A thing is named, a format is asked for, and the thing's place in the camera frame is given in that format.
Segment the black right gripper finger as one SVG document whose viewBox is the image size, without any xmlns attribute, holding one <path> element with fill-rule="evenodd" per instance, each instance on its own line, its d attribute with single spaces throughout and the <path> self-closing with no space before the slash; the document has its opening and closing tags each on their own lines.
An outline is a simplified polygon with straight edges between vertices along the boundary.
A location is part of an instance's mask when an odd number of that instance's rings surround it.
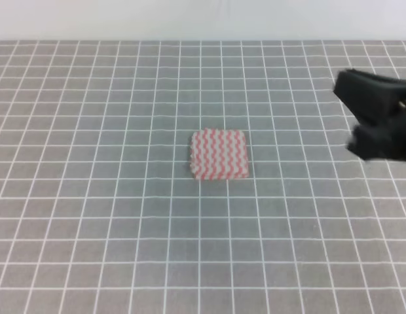
<svg viewBox="0 0 406 314">
<path fill-rule="evenodd" d="M 406 161 L 406 124 L 356 125 L 346 149 L 364 161 Z"/>
<path fill-rule="evenodd" d="M 406 109 L 406 79 L 344 69 L 333 93 L 361 123 L 384 123 Z"/>
</svg>

